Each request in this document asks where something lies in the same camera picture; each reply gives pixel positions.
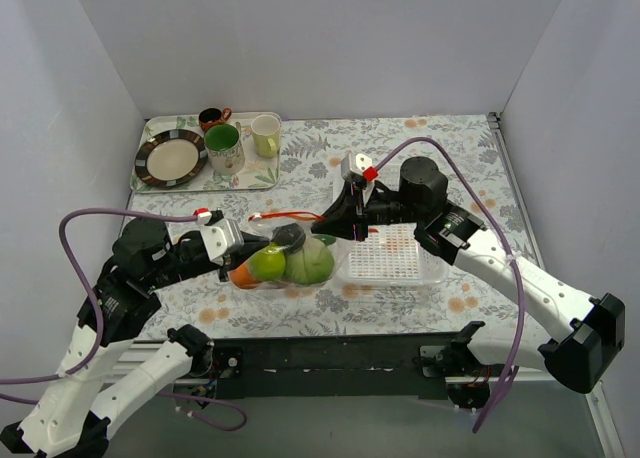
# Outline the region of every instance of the cup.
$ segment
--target cup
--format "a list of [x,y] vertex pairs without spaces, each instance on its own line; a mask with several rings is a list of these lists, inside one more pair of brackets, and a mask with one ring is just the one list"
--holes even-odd
[[264,158],[273,158],[280,150],[282,124],[271,115],[260,115],[251,122],[251,136],[256,151]]
[[198,115],[198,121],[200,122],[200,128],[205,133],[216,125],[226,123],[231,118],[231,108],[225,108],[220,111],[218,108],[207,108]]
[[241,133],[240,123],[236,123],[235,127],[223,123],[209,128],[204,135],[209,161],[221,175],[233,175],[244,166]]

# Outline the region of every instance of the white plastic basket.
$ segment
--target white plastic basket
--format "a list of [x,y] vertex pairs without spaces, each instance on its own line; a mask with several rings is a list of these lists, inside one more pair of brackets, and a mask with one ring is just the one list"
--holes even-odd
[[[388,164],[378,179],[392,190],[398,189],[400,165]],[[333,181],[333,199],[342,191],[340,167]],[[376,226],[364,242],[355,243],[337,271],[347,283],[371,286],[424,286],[443,281],[448,265],[424,251],[413,237],[414,224]]]

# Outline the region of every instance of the small brown cup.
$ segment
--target small brown cup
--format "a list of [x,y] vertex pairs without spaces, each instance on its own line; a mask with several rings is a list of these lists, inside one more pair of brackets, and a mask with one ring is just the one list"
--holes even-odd
[[198,115],[200,128],[206,133],[210,128],[226,123],[231,118],[231,113],[231,108],[225,108],[222,111],[218,108],[207,108]]

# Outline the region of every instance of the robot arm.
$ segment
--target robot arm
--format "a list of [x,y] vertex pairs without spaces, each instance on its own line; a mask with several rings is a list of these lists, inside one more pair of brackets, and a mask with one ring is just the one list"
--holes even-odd
[[[415,239],[427,252],[477,276],[515,303],[509,263],[517,260],[527,312],[547,333],[525,326],[515,364],[546,370],[570,389],[590,392],[624,344],[624,304],[611,294],[596,299],[525,258],[507,256],[492,230],[447,199],[447,177],[432,160],[404,161],[398,191],[375,181],[371,163],[362,154],[343,160],[342,193],[312,231],[363,241],[369,227],[415,223]],[[433,365],[468,373],[478,365],[505,363],[512,336],[512,330],[490,330],[483,322],[472,322],[436,354]]]
[[210,367],[213,342],[187,325],[169,330],[169,341],[152,358],[101,392],[122,354],[160,308],[152,290],[213,270],[226,280],[227,271],[268,244],[241,232],[221,212],[197,214],[200,229],[187,232],[175,245],[162,222],[136,218],[124,227],[94,288],[105,323],[98,352],[83,369],[65,374],[87,356],[96,339],[96,317],[86,300],[58,368],[61,378],[49,385],[27,418],[0,435],[12,452],[102,456],[122,423],[164,386]]

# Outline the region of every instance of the floral tablecloth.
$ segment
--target floral tablecloth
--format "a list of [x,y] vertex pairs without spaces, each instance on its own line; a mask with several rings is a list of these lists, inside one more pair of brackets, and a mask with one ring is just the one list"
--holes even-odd
[[[535,260],[497,144],[482,115],[288,121],[283,123],[281,175],[274,188],[134,195],[131,208],[166,215],[220,208],[237,220],[258,211],[322,213],[331,204],[333,168],[348,151],[366,153],[376,162],[407,138],[424,135],[448,150],[512,246]],[[450,199],[482,216],[434,148],[416,144],[399,159],[420,154],[434,159],[449,176]],[[169,226],[174,237],[194,228]],[[471,320],[514,326],[517,314],[515,305],[498,292],[454,268],[443,283],[419,290],[358,287],[334,279],[319,289],[242,291],[219,283],[210,273],[159,295],[162,309],[149,320],[140,340],[164,340],[167,329],[186,323],[213,338],[240,338],[457,331]]]

